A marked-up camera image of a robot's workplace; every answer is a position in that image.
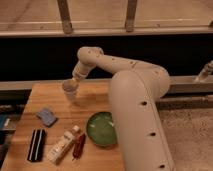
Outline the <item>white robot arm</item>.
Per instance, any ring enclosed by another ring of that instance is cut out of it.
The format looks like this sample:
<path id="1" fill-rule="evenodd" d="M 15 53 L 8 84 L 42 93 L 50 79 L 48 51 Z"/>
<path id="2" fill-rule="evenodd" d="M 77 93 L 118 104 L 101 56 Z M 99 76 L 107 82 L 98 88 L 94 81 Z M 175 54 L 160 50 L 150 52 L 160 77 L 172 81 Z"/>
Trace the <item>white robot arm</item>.
<path id="1" fill-rule="evenodd" d="M 125 171 L 176 171 L 156 108 L 156 101 L 170 87 L 167 70 L 106 55 L 99 47 L 82 47 L 77 57 L 75 82 L 95 67 L 113 74 L 108 97 Z"/>

